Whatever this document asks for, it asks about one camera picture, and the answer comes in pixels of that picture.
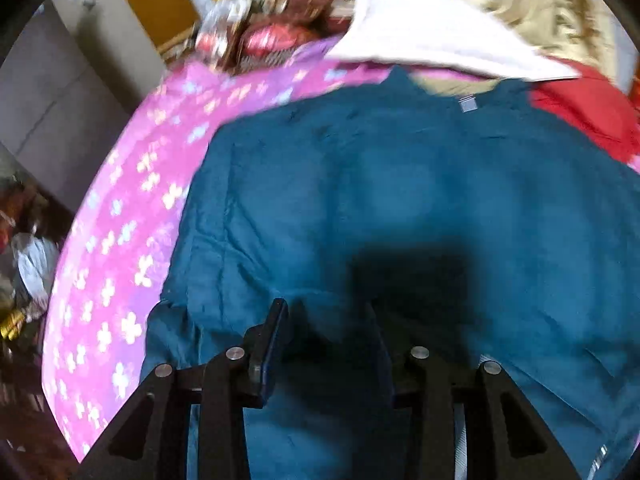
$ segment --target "metal screw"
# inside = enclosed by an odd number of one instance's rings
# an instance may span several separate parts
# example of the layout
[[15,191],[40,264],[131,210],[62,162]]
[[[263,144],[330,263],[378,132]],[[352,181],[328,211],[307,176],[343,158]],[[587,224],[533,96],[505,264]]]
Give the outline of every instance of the metal screw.
[[162,378],[162,377],[170,376],[173,371],[174,369],[171,368],[171,365],[164,363],[156,367],[155,373],[156,373],[156,377]]
[[482,366],[484,371],[491,375],[497,375],[502,371],[502,367],[495,361],[485,361]]
[[242,359],[244,357],[244,348],[240,346],[233,346],[226,351],[225,355],[227,359],[237,361],[238,359]]
[[424,346],[414,346],[411,348],[411,355],[416,359],[426,359],[429,357],[429,349]]

